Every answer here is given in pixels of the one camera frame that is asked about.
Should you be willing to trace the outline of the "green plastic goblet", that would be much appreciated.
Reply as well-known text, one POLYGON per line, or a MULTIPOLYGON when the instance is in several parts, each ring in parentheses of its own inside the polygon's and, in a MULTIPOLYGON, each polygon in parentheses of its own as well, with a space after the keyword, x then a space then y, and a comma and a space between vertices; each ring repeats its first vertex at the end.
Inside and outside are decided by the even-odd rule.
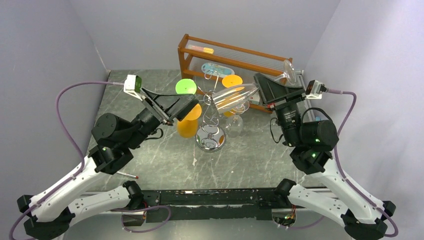
POLYGON ((195 94, 197 92, 197 84, 189 78, 179 80, 175 85, 177 94, 195 94))

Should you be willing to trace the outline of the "orange plastic goblet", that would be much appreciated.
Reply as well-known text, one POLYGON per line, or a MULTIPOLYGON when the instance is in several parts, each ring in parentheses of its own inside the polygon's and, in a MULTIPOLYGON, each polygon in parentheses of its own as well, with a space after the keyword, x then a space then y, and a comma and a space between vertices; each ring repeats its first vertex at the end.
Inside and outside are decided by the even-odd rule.
MULTIPOLYGON (((238 76, 238 75, 231 74, 231 75, 225 76, 222 79, 221 83, 222 83, 222 85, 225 88, 230 88, 230 87, 233 87, 233 86, 237 86, 237 85, 243 84, 243 79, 240 76, 238 76)), ((244 109, 245 109, 244 106, 239 105, 239 106, 236 106, 234 109, 232 109, 230 111, 224 112, 223 115, 225 117, 228 117, 229 118, 229 117, 231 117, 231 116, 233 116, 235 114, 241 113, 244 109)))
POLYGON ((198 103, 183 120, 178 120, 176 130, 183 138, 192 138, 198 131, 198 119, 202 115, 202 107, 198 103))

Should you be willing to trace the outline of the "clear wine glass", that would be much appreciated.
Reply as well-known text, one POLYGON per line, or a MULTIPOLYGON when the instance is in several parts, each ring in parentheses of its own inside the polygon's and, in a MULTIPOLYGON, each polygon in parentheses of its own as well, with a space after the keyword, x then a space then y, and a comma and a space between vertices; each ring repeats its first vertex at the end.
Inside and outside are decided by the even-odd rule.
MULTIPOLYGON (((267 77, 287 87, 302 87, 302 84, 297 79, 294 66, 289 60, 283 61, 282 74, 278 76, 267 77)), ((235 85, 224 90, 218 91, 212 94, 211 97, 217 111, 221 114, 248 101, 249 97, 254 95, 255 93, 258 93, 260 96, 259 88, 253 78, 253 83, 243 83, 240 85, 235 85)))
POLYGON ((231 116, 229 116, 225 122, 225 131, 228 137, 235 138, 241 134, 244 128, 242 114, 245 113, 249 107, 250 103, 246 101, 229 111, 231 116))

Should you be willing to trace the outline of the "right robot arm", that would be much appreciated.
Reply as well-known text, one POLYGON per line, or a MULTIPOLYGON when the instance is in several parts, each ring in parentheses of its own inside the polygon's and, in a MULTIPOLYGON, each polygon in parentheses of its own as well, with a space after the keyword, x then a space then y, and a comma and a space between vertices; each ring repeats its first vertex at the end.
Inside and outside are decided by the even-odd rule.
POLYGON ((337 150, 341 128, 328 115, 320 121, 305 122, 305 114, 298 108, 298 103, 309 95, 340 95, 342 91, 315 80, 307 87, 286 86, 262 73, 255 74, 254 81, 262 102, 276 115, 276 123, 282 130, 280 140, 292 148, 293 164, 335 195, 331 198, 283 179, 274 191, 276 204, 314 211, 338 223, 355 240, 389 237, 388 224, 394 223, 396 205, 374 197, 343 170, 337 150))

